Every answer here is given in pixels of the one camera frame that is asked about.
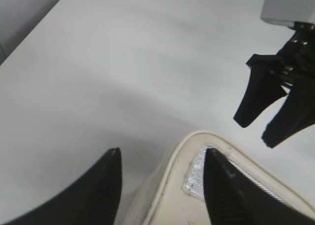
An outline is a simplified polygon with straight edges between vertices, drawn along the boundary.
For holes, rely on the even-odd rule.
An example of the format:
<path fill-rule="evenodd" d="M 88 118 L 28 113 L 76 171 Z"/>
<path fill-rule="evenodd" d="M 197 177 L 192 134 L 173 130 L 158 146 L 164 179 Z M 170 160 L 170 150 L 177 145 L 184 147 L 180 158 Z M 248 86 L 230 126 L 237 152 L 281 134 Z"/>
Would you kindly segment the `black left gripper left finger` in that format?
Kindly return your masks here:
<path fill-rule="evenodd" d="M 122 154 L 111 148 L 79 179 L 10 225 L 112 225 L 122 194 Z"/>

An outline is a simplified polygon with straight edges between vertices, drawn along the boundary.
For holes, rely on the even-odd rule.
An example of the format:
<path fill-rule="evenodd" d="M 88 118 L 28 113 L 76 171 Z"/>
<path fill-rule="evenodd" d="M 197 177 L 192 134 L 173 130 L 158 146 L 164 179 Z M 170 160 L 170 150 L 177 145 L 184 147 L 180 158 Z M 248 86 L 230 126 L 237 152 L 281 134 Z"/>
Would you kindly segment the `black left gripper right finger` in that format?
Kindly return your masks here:
<path fill-rule="evenodd" d="M 248 179 L 217 149 L 207 149 L 204 198 L 213 225 L 303 225 L 305 216 Z"/>

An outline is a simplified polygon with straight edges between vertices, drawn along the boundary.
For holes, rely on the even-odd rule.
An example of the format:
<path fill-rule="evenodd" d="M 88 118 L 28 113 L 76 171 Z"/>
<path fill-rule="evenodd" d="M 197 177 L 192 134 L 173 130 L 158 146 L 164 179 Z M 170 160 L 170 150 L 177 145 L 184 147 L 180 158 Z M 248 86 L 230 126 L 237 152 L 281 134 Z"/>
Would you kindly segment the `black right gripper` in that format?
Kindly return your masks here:
<path fill-rule="evenodd" d="M 236 123 L 246 128 L 287 95 L 282 86 L 292 87 L 262 135 L 269 148 L 315 124 L 315 25 L 295 23 L 291 29 L 293 36 L 275 55 L 254 54 L 246 62 L 250 78 L 234 115 Z"/>

